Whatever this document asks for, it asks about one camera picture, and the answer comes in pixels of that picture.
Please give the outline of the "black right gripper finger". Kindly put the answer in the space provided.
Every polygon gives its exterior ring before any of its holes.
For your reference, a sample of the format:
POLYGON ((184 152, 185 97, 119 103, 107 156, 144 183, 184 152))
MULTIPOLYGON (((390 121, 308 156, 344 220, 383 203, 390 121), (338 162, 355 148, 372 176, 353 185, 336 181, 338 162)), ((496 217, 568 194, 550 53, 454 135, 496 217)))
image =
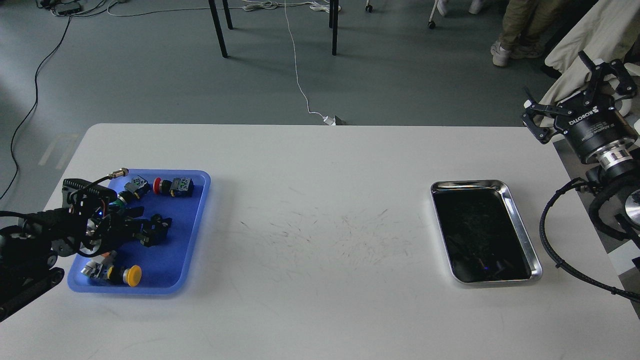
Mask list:
POLYGON ((558 116, 566 116, 566 109, 557 105, 540 104, 535 100, 530 89, 523 88, 523 91, 526 94, 523 105, 525 110, 521 115, 523 125, 530 130, 539 143, 548 144, 558 131, 549 126, 542 126, 542 119, 548 117, 555 120, 558 116))
POLYGON ((578 56, 590 71, 590 80, 587 88, 582 91, 583 105, 589 106, 594 103, 594 98, 598 94, 601 82, 609 75, 618 80, 619 83, 614 89, 615 93, 621 95, 623 100, 630 100, 637 95, 638 87, 622 60, 613 59, 610 63, 595 64, 583 50, 578 52, 578 56))

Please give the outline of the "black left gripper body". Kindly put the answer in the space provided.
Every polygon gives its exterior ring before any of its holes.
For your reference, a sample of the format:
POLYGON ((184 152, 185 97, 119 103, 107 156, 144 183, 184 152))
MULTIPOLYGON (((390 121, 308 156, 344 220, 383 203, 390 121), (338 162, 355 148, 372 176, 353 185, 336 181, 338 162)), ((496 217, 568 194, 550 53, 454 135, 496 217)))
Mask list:
POLYGON ((93 217, 87 221, 82 252, 98 253, 101 246, 112 246, 116 250, 130 238, 130 228, 125 220, 114 218, 112 213, 103 218, 93 217))

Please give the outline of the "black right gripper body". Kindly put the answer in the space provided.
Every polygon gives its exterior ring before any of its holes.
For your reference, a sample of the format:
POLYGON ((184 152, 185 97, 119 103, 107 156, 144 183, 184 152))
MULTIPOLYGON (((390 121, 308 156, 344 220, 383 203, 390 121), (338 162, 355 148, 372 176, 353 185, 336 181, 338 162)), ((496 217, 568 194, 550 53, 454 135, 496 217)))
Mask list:
POLYGON ((582 164, 598 162, 594 152, 613 142, 629 147, 638 133, 615 109, 614 97, 599 93, 589 104, 585 95, 576 92, 558 103, 571 114, 555 118, 555 129, 561 132, 582 164))

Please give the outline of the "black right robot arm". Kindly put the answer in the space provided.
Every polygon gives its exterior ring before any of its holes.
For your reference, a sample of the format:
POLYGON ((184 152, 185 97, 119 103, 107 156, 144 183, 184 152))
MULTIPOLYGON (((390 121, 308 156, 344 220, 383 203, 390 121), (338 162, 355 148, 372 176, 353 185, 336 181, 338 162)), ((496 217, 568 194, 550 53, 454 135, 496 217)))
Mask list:
POLYGON ((606 285, 575 269, 547 239, 549 210, 560 196, 576 190, 593 195, 587 213, 596 230, 612 239, 639 244, 639 150, 633 149, 639 135, 615 107, 617 101, 634 98, 638 87, 620 59, 592 61, 582 50, 578 56, 590 73, 589 82, 556 105, 540 104, 529 96, 521 115, 537 141, 546 144, 562 135, 582 164, 592 164, 585 178, 573 178, 546 203, 539 222, 541 243, 557 268, 638 303, 637 292, 606 285))

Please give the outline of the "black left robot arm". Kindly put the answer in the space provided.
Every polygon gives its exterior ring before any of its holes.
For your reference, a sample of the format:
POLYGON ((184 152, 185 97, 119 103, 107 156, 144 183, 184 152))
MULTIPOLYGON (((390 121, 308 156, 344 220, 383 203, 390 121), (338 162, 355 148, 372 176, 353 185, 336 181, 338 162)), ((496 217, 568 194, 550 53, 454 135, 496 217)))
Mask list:
POLYGON ((103 186, 101 179, 66 178, 62 207, 30 214, 3 210, 3 218, 17 218, 19 224, 2 228, 0 235, 1 319, 61 283, 65 271, 56 267, 61 256, 87 258, 81 273, 92 280, 137 286, 141 268, 117 266, 115 257, 125 241, 137 240, 150 248, 166 240, 171 218, 144 218, 144 207, 130 207, 153 190, 141 177, 119 193, 103 186))

